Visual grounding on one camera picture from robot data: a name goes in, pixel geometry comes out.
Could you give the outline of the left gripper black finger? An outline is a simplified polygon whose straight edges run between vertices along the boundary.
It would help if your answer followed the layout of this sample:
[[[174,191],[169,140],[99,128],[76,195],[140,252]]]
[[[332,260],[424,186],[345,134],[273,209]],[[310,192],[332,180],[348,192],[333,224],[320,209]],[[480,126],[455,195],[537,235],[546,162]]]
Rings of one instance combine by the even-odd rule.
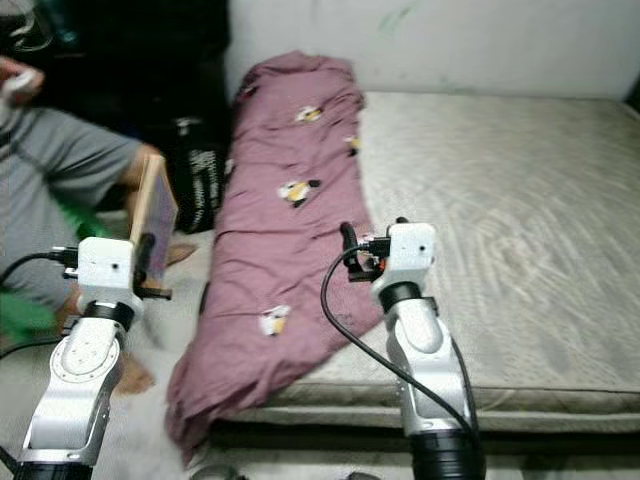
[[[163,248],[154,233],[143,233],[138,242],[138,288],[163,288]]]

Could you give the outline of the colourful picture board book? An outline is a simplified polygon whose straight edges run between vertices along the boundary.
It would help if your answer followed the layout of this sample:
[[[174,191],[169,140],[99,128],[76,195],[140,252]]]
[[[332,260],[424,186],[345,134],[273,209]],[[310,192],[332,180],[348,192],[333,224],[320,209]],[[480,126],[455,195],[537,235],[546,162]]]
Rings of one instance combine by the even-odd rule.
[[[138,285],[138,242],[143,233],[154,233],[159,239],[160,247],[163,248],[164,282],[169,248],[172,246],[179,210],[165,173],[164,157],[148,155],[145,174],[138,188],[137,200],[134,202],[137,211],[132,219],[129,236],[134,251],[134,293]]]

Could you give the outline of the purple cartoon print blanket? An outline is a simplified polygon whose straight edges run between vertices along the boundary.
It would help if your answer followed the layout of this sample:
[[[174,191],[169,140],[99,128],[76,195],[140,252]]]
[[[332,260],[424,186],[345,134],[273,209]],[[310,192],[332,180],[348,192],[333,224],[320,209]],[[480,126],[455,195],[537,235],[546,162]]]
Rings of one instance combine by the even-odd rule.
[[[320,289],[342,251],[340,224],[372,225],[358,169],[364,105],[346,59],[293,51],[244,76],[204,306],[166,387],[166,434],[183,462],[215,421],[346,347]]]

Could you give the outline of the black bag with white print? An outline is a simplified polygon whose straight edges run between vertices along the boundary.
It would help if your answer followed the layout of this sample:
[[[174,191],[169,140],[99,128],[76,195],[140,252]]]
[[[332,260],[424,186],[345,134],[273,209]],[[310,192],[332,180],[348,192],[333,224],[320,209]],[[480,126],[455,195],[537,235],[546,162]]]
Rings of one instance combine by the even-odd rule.
[[[227,148],[198,116],[173,120],[174,193],[179,204],[178,228],[186,233],[211,230],[227,183]]]

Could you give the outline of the white quilted mattress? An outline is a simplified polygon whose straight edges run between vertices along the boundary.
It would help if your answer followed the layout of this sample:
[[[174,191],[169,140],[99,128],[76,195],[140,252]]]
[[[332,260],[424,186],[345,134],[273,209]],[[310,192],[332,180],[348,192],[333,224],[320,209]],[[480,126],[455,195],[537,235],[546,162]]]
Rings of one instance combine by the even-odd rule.
[[[460,349],[480,429],[640,433],[640,118],[599,100],[364,96],[372,225],[352,225],[361,239],[401,216],[436,228],[424,294]],[[338,323],[384,351],[369,284],[335,259],[323,291]],[[401,428],[399,388],[346,339],[227,419]]]

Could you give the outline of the person in grey shorts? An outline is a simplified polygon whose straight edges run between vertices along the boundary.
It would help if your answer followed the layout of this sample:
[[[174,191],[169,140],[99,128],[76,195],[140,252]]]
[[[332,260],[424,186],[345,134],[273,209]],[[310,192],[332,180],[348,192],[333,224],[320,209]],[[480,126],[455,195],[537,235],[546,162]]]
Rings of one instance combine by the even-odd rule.
[[[165,157],[154,146],[109,131],[45,106],[22,106],[44,86],[41,70],[0,56],[1,83],[29,74],[26,92],[1,95],[12,110],[1,114],[1,175],[6,192],[3,265],[55,246],[76,246],[76,228],[64,207],[93,210],[113,187],[124,189],[125,211],[134,220],[141,214],[136,202],[155,166],[157,183],[168,182]],[[65,279],[54,262],[28,261],[1,280],[3,291],[36,303],[54,317],[54,330],[63,328],[78,310],[81,288]],[[122,379],[115,394],[131,396],[154,387],[155,378],[129,352],[120,356]]]

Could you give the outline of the green plastic stool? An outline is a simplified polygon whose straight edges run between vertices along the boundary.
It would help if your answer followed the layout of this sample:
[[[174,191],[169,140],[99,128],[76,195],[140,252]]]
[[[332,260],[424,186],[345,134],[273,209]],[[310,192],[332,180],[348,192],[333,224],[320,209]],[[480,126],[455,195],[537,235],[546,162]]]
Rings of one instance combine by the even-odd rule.
[[[68,221],[69,227],[76,230],[78,238],[91,236],[110,236],[104,220],[99,218],[99,211],[92,207],[81,207],[67,202],[59,202],[61,211]],[[51,332],[56,320],[54,311],[28,301],[27,298],[9,291],[0,294],[0,328],[9,342],[26,342],[37,334]]]

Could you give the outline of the white handheld controller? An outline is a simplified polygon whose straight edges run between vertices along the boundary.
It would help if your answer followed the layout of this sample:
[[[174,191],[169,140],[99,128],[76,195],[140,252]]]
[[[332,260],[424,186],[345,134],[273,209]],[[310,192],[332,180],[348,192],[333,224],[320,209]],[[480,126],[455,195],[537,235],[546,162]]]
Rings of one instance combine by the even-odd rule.
[[[40,91],[42,76],[36,70],[23,70],[1,82],[0,99],[13,102],[35,96]]]

